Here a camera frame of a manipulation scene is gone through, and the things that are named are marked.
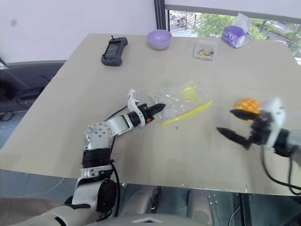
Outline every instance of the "table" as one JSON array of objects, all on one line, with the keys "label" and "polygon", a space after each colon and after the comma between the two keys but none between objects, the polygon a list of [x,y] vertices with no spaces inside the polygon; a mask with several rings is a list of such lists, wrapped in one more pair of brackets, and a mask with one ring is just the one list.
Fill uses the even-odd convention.
[{"label": "table", "polygon": [[[118,138],[112,158],[120,181],[291,194],[264,174],[258,146],[246,151],[215,129],[246,136],[250,123],[240,123],[228,110],[244,97],[275,96],[286,108],[285,128],[301,128],[301,69],[285,44],[251,40],[234,49],[210,39],[218,42],[217,53],[213,62],[203,62],[192,57],[197,38],[173,37],[168,49],[156,51],[146,36],[127,35],[122,66],[107,67],[100,57],[109,39],[109,34],[90,34],[78,46],[1,149],[1,169],[77,178],[87,126],[126,105],[129,89],[140,91],[140,103],[152,105],[152,90],[194,80],[212,98],[211,107],[165,127],[153,121]],[[272,175],[287,181],[288,159],[272,152],[266,158]],[[300,185],[298,167],[293,181]]]}]

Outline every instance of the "plastic bag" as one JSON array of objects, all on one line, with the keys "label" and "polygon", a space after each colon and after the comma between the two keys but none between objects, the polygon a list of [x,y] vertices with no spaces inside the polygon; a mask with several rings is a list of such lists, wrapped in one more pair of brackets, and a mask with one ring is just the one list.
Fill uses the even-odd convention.
[{"label": "plastic bag", "polygon": [[149,95],[156,104],[166,105],[161,114],[158,115],[164,120],[162,126],[195,114],[212,103],[208,95],[198,89],[193,81],[181,86],[154,90]]}]

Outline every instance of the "tree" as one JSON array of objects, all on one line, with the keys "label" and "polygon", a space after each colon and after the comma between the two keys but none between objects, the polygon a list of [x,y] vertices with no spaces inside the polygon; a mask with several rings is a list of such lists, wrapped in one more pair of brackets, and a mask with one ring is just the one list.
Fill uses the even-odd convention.
[{"label": "tree", "polygon": [[264,27],[264,25],[265,25],[266,22],[267,22],[267,20],[263,20],[263,22],[262,22],[262,24],[261,24],[261,26],[260,26],[260,31],[259,31],[259,33],[262,32],[262,29],[263,29],[263,27]]},{"label": "tree", "polygon": [[[197,34],[198,37],[221,37],[224,28],[233,24],[235,18],[235,16],[202,14],[197,19],[200,26],[194,27],[193,32]],[[258,28],[254,25],[251,25],[249,33],[253,39],[266,39],[266,37],[259,33]]]},{"label": "tree", "polygon": [[292,32],[287,34],[289,38],[288,47],[294,56],[297,56],[301,49],[301,25],[300,24],[288,24],[289,28],[292,29]]},{"label": "tree", "polygon": [[190,15],[194,15],[194,13],[191,12],[186,12],[186,11],[181,11],[181,18],[179,24],[181,25],[181,27],[184,27],[185,30],[187,30],[187,26],[188,26],[188,20],[187,20],[187,16]]}]

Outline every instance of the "purple tissue box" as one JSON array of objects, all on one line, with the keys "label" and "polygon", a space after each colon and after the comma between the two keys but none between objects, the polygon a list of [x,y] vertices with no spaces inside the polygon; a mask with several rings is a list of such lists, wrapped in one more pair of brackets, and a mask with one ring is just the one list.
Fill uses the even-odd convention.
[{"label": "purple tissue box", "polygon": [[225,27],[222,33],[222,39],[234,48],[243,47],[248,44],[251,35],[242,28],[236,26]]}]

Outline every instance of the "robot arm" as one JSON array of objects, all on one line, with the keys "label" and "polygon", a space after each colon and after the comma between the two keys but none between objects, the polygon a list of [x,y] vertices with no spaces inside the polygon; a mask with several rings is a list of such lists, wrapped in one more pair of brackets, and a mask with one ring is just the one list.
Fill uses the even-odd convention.
[{"label": "robot arm", "polygon": [[[253,120],[249,138],[246,139],[227,128],[217,128],[218,131],[226,138],[242,145],[246,150],[250,148],[252,143],[261,145],[262,166],[267,176],[275,183],[289,187],[293,194],[300,195],[301,192],[294,192],[292,188],[301,190],[301,187],[291,185],[290,178],[292,155],[293,153],[296,153],[298,156],[301,154],[301,131],[288,131],[281,128],[285,120],[285,111],[280,99],[275,98],[263,104],[260,114],[239,109],[234,109],[230,112],[242,120]],[[274,150],[276,154],[290,158],[288,183],[278,181],[269,174],[264,161],[264,148]],[[294,160],[301,165],[301,158],[295,158]]]},{"label": "robot arm", "polygon": [[114,207],[118,190],[116,183],[111,180],[112,173],[117,173],[111,160],[114,139],[153,121],[153,115],[165,107],[165,104],[137,106],[139,101],[136,96],[136,91],[131,89],[127,96],[129,113],[113,115],[87,128],[83,167],[80,169],[72,204],[56,207],[15,226],[81,226],[94,222]]}]

